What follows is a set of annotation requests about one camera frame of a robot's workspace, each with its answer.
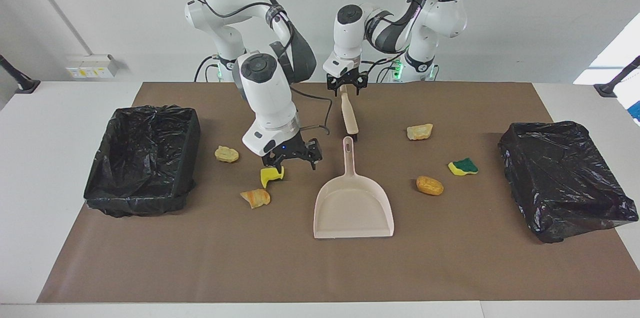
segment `table surface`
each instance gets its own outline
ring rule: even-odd
[[[35,305],[80,206],[96,145],[116,108],[133,102],[140,83],[42,83],[0,111],[0,316],[404,316],[632,317],[633,302],[416,302],[386,304]],[[640,197],[640,128],[614,99],[590,86],[535,84],[554,121],[573,120],[592,139],[629,197]],[[618,234],[640,266],[640,224]]]

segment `sponge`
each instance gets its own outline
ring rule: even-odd
[[[269,181],[275,181],[276,179],[284,178],[284,166],[282,167],[282,173],[279,173],[278,170],[274,167],[262,168],[260,170],[260,181],[262,182],[262,186],[266,189],[267,183]]]
[[[455,161],[448,164],[448,168],[451,173],[456,176],[466,176],[478,174],[478,167],[476,167],[470,158],[463,159],[462,161]]]

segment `beige dustpan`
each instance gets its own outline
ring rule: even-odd
[[[313,214],[315,238],[390,237],[394,218],[384,189],[355,172],[354,140],[347,136],[344,175],[327,182],[318,193]]]

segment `black stand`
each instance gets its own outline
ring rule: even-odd
[[[636,57],[629,66],[626,66],[622,72],[620,72],[611,82],[606,84],[594,84],[596,91],[598,91],[599,95],[602,97],[613,97],[616,98],[615,93],[613,93],[613,89],[616,87],[618,83],[621,83],[633,70],[640,66],[640,56]]]
[[[20,72],[1,54],[0,66],[9,72],[11,77],[13,77],[13,79],[18,83],[18,89],[15,91],[16,93],[32,93],[40,84],[38,79],[30,79],[29,76]]]

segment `plastic bag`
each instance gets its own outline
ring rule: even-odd
[[[95,154],[84,198],[114,217],[184,208],[194,187],[200,125],[194,109],[117,109]]]
[[[512,197],[540,241],[638,221],[636,205],[582,125],[512,124],[498,146]]]

